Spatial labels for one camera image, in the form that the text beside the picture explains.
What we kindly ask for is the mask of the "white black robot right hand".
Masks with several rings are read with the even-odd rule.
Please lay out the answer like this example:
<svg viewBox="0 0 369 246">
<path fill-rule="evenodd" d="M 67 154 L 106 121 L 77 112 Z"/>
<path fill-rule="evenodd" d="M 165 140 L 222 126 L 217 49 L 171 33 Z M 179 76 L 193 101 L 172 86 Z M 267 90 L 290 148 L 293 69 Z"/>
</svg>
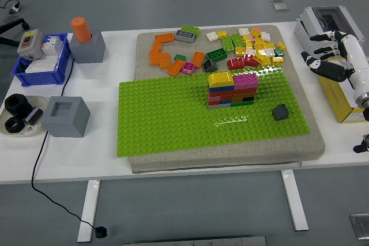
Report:
<svg viewBox="0 0 369 246">
<path fill-rule="evenodd" d="M 358 39 L 344 32 L 328 31 L 311 36 L 310 40 L 333 42 L 314 51 L 318 58 L 305 51 L 301 53 L 310 70 L 337 82 L 349 79 L 355 90 L 356 104 L 365 108 L 368 100 L 368 61 Z"/>
</svg>

